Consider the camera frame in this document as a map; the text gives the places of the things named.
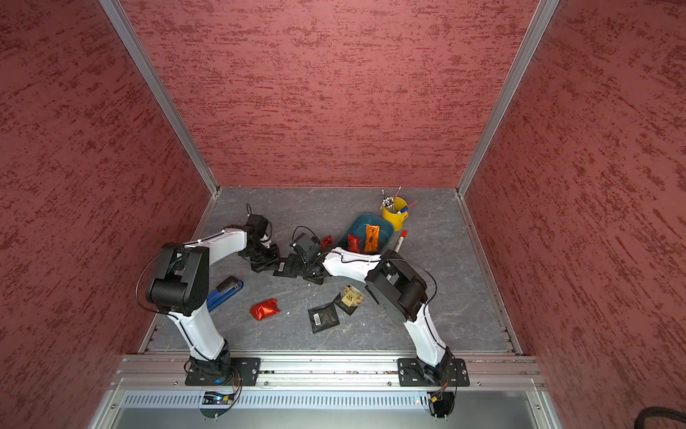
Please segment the orange tea bag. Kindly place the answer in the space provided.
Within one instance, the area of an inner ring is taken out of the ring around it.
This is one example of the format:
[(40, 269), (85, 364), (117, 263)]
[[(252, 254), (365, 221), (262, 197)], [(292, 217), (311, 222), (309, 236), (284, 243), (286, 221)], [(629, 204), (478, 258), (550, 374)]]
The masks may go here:
[(381, 227), (379, 225), (366, 225), (366, 243), (364, 243), (364, 253), (375, 254), (379, 248)]

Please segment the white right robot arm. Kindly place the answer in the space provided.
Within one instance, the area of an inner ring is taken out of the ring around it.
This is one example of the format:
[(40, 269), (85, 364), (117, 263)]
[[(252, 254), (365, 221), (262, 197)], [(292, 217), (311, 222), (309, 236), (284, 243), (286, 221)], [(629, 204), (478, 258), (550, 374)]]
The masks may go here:
[(273, 274), (317, 284), (327, 277), (362, 282), (367, 294), (404, 325), (416, 348), (419, 375), (428, 384), (438, 385), (448, 379), (453, 354), (432, 321), (432, 298), (425, 279), (416, 272), (419, 267), (394, 250), (363, 255), (337, 247), (326, 252), (294, 250), (277, 260)]

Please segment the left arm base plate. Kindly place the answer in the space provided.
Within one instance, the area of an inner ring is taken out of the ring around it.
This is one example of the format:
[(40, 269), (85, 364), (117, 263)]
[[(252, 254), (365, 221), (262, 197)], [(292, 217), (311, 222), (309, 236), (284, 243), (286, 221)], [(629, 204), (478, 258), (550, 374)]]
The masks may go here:
[(191, 357), (184, 371), (187, 386), (255, 386), (262, 360), (259, 357), (231, 357), (204, 361)]

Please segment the black barcode tea bag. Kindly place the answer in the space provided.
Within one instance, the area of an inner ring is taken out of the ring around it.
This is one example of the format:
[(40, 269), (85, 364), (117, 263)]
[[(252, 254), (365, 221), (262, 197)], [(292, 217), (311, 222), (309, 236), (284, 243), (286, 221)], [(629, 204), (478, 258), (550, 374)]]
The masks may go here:
[(339, 325), (339, 317), (333, 302), (308, 309), (307, 313), (313, 334), (318, 334), (318, 332), (323, 332)]

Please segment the black yellow label tea bag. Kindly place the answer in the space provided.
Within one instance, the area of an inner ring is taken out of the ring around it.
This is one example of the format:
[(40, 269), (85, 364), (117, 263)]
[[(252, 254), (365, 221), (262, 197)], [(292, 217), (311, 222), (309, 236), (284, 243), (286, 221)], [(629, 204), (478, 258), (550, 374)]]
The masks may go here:
[(351, 284), (344, 287), (333, 300), (334, 305), (349, 316), (352, 316), (363, 302), (364, 294)]

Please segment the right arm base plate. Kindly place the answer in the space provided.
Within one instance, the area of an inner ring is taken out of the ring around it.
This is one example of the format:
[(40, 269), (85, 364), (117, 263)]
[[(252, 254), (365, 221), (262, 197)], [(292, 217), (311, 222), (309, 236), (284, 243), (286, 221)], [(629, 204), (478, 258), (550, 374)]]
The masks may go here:
[(446, 355), (437, 366), (429, 366), (416, 357), (399, 359), (398, 380), (402, 387), (469, 387), (470, 379), (464, 359)]

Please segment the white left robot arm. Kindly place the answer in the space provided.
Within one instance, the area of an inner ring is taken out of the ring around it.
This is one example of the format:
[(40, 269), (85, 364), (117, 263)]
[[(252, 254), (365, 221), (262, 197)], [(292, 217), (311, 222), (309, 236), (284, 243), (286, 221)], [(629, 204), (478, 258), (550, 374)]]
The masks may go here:
[(230, 225), (221, 232), (186, 243), (170, 243), (155, 259), (146, 300), (176, 325), (189, 347), (191, 375), (230, 376), (230, 352), (207, 307), (210, 266), (237, 254), (257, 273), (276, 264), (271, 223)]

